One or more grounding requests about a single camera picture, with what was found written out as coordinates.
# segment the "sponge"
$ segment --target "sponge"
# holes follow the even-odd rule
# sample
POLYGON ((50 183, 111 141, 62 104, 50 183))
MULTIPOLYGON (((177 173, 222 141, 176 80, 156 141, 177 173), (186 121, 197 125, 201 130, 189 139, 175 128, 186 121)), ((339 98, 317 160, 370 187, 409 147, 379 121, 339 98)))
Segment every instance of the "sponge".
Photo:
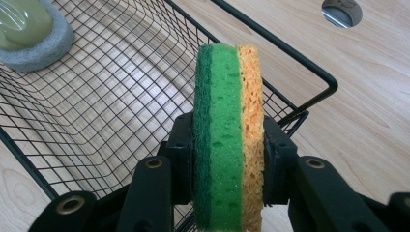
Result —
POLYGON ((196 225, 259 231, 263 185, 262 80, 253 46, 203 45, 193 133, 196 225))
POLYGON ((48 0, 38 0, 50 14, 51 32, 41 42, 21 50, 0 49, 0 62, 12 70, 41 70, 66 54, 73 45, 73 28, 48 0))

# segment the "wooden table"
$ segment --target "wooden table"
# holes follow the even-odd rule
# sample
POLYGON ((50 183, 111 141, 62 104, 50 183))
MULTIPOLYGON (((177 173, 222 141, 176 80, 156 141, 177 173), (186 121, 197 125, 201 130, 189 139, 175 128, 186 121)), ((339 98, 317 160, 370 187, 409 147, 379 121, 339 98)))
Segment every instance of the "wooden table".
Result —
MULTIPOLYGON (((223 42, 258 44, 263 75, 294 103, 325 86, 300 65, 284 68, 290 59, 211 2, 175 2, 223 42)), ((380 202, 410 191, 410 3, 358 1, 361 23, 342 29, 323 17, 321 0, 227 2, 339 83, 292 137, 299 154, 328 160, 355 191, 380 202)), ((23 231, 48 200, 7 149, 1 151, 0 231, 23 231)), ((286 207, 265 209, 263 217, 264 231, 291 231, 286 207)))

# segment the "metal wire mesh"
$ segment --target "metal wire mesh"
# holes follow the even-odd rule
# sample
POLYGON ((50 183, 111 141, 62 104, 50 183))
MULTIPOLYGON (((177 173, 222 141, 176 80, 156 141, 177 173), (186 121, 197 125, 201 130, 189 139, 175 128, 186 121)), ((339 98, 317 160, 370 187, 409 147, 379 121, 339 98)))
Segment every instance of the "metal wire mesh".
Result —
MULTIPOLYGON (((1 129, 48 194, 103 197, 132 179, 180 114, 192 111, 195 57, 213 43, 163 1, 55 0, 75 31, 71 51, 38 72, 0 64, 1 129)), ((264 86, 276 120, 295 106, 264 86)), ((302 118, 283 129, 289 133, 302 118)), ((175 224, 192 211, 175 207, 175 224)))

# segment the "yellow sponge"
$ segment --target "yellow sponge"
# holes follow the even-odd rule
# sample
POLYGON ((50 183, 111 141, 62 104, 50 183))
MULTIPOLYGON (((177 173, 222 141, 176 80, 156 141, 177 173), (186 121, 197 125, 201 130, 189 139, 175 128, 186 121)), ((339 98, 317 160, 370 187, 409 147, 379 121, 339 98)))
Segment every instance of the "yellow sponge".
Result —
POLYGON ((242 182, 242 228, 260 231, 263 208, 263 108, 262 79, 256 47, 239 46, 242 80, 242 141, 244 173, 242 182))

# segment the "green scouring pad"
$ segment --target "green scouring pad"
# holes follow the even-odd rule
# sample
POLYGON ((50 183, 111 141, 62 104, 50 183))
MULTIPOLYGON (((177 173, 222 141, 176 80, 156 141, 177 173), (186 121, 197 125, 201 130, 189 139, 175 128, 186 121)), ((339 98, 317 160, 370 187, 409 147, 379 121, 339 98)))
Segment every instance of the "green scouring pad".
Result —
POLYGON ((253 46, 203 45, 196 66, 194 199, 202 231, 258 231, 262 80, 253 46))

